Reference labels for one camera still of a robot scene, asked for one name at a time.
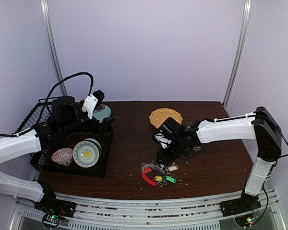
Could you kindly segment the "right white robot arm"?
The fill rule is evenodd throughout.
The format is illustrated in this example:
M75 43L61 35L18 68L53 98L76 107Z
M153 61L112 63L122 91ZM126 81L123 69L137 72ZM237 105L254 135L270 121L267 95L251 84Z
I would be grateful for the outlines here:
M168 117L153 134L161 145L157 159L162 164L173 162L187 151L197 151L202 145L218 141L249 140L257 145L257 156L239 198L220 203L221 210L250 211L261 207L259 193L271 175L273 166L281 156L281 129L265 107L240 116L194 120L188 125L179 124Z

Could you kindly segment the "keyring bundle with coloured tags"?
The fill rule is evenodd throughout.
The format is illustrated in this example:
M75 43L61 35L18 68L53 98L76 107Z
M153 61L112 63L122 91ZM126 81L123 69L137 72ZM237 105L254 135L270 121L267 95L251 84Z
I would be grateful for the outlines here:
M167 185L168 182L175 184L177 179L174 178L171 173L178 170L179 167L174 163L170 166L165 166L163 164L156 164L153 161L149 163L141 164L141 178L151 186L163 187ZM150 179L147 174L154 172L156 175L153 179Z

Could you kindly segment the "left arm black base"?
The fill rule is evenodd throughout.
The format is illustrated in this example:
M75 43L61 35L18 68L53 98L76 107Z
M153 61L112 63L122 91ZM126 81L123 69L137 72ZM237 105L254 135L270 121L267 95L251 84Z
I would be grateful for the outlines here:
M43 196L39 202L34 202L34 208L44 212L42 224L47 229L54 229L66 219L72 218L75 213L76 203L57 199L48 183L38 182L42 188Z

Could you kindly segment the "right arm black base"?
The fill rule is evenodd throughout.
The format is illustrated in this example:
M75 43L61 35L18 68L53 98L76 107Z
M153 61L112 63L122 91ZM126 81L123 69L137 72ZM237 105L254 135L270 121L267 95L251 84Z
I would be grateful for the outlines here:
M264 216L269 204L269 197L264 186L262 186L262 190L266 196L266 205L262 213L259 212L259 208L261 207L259 196L248 195L243 191L240 198L222 201L219 204L223 217L252 211L252 214L235 218L235 222L244 229L254 226Z

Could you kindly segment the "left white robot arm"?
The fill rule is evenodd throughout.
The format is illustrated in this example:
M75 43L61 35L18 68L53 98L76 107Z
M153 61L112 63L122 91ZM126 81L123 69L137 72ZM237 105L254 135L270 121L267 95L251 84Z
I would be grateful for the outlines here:
M0 138L0 164L17 157L53 150L77 133L106 133L113 121L111 109L101 104L103 97L93 94L76 102L74 97L58 97L50 103L50 116L45 122L13 135ZM0 194L40 202L49 213L59 209L59 201L47 194L46 186L10 176L0 171Z

